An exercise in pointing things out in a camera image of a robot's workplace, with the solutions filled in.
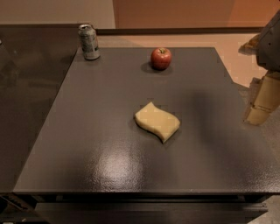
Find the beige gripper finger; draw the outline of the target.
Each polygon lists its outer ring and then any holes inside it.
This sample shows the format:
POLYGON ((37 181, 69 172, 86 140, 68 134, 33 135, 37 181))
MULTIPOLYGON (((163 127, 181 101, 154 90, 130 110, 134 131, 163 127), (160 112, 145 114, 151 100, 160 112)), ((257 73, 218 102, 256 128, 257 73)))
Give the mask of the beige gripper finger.
POLYGON ((257 34, 253 38, 251 38, 247 43, 244 44, 244 47, 248 51, 255 51, 257 49, 259 43, 260 35, 257 34))
POLYGON ((244 121, 262 125, 280 106, 280 73, 268 71, 261 79, 254 78, 249 87, 244 121))

